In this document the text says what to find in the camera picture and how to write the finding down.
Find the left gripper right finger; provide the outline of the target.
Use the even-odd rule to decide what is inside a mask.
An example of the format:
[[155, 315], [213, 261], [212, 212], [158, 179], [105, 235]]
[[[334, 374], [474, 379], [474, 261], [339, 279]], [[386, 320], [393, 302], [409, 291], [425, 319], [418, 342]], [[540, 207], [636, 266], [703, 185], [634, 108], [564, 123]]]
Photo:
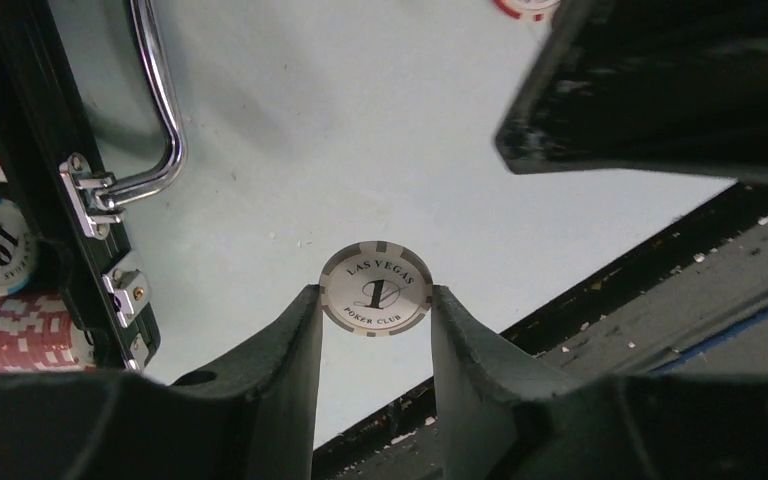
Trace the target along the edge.
[[447, 479], [768, 479], [768, 375], [609, 374], [589, 382], [430, 297]]

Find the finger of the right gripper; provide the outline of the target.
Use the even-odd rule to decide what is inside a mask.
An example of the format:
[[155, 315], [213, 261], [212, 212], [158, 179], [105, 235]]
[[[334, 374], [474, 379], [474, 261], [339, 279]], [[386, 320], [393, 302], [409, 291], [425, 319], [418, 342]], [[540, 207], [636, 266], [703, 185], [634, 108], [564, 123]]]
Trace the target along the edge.
[[768, 185], [768, 1], [564, 1], [502, 120], [515, 174]]

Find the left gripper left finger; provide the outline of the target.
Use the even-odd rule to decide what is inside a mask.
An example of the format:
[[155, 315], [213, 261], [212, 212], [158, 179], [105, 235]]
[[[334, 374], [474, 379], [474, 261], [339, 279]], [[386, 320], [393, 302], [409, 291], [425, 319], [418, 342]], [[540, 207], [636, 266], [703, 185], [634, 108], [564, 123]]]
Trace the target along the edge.
[[0, 374], [0, 479], [307, 479], [320, 293], [171, 385], [115, 370]]

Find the black poker set case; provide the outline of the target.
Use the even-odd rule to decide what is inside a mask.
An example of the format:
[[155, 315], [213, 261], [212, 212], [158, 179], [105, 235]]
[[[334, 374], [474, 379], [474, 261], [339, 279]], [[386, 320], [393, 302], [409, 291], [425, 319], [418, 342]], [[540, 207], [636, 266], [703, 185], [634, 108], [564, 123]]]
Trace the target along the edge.
[[0, 1], [0, 198], [19, 206], [39, 255], [29, 283], [2, 297], [59, 295], [92, 335], [95, 369], [139, 371], [160, 334], [123, 227], [125, 205], [167, 188], [186, 146], [152, 5], [127, 8], [165, 150], [153, 168], [119, 179], [102, 165], [48, 3]]

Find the white red chip stack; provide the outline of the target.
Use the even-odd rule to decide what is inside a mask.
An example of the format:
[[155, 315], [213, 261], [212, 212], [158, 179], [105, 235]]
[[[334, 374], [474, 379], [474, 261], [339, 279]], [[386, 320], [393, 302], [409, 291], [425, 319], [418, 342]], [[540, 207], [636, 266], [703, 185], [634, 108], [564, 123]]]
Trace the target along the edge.
[[433, 280], [412, 250], [387, 241], [365, 241], [335, 253], [320, 277], [324, 314], [364, 337], [403, 333], [429, 313]]

